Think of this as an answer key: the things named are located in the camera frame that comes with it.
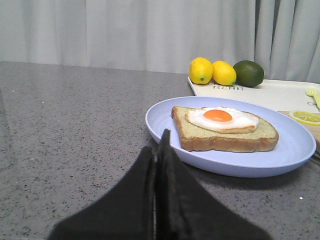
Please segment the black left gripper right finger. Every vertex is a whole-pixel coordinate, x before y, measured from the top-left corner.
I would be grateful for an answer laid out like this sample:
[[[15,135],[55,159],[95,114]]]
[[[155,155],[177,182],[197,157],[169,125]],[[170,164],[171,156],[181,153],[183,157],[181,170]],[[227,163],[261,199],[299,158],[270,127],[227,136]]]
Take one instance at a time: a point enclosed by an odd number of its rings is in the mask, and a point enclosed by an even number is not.
[[[155,180],[156,239],[270,240],[262,228],[240,217],[209,194],[192,176],[162,134]]]

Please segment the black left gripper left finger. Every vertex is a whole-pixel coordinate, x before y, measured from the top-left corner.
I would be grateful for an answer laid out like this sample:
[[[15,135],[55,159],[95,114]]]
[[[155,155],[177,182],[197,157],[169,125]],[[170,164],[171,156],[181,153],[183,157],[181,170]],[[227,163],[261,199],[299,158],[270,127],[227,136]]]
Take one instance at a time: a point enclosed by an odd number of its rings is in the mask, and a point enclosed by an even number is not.
[[[62,220],[50,240],[151,240],[154,231],[155,159],[144,147],[107,194]]]

